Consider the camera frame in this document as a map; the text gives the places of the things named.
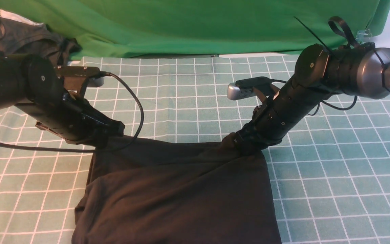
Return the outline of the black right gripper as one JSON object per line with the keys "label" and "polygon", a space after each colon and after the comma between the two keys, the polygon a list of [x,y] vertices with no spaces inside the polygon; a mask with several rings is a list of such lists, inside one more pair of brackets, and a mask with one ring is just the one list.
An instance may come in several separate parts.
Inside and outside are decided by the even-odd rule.
{"label": "black right gripper", "polygon": [[234,136],[242,153],[280,144],[287,133],[324,99],[324,90],[303,87],[293,78],[253,111],[252,119]]}

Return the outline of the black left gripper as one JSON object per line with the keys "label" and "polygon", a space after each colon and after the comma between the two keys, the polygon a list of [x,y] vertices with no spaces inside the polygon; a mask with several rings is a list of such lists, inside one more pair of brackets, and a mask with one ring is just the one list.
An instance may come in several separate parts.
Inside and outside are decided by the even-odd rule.
{"label": "black left gripper", "polygon": [[121,121],[107,117],[68,91],[39,92],[16,107],[36,120],[36,128],[67,143],[106,143],[109,137],[124,136]]}

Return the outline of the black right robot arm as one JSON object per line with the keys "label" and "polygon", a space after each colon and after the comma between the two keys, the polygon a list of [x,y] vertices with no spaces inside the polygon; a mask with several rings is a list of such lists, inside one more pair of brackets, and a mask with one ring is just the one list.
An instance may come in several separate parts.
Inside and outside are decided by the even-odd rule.
{"label": "black right robot arm", "polygon": [[390,48],[376,48],[367,43],[329,53],[314,44],[302,51],[294,74],[281,88],[274,82],[277,79],[259,76],[229,85],[230,100],[257,96],[262,103],[254,109],[251,121],[234,136],[235,145],[244,153],[280,144],[311,110],[333,95],[353,96],[354,102],[358,97],[387,97]]}

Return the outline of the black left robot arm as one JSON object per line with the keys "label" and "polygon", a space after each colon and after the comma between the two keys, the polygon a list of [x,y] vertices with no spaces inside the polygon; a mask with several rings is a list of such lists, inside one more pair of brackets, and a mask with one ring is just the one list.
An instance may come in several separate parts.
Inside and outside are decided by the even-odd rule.
{"label": "black left robot arm", "polygon": [[125,128],[84,98],[89,82],[104,76],[97,67],[54,67],[37,55],[0,57],[0,110],[15,106],[69,144],[103,147]]}

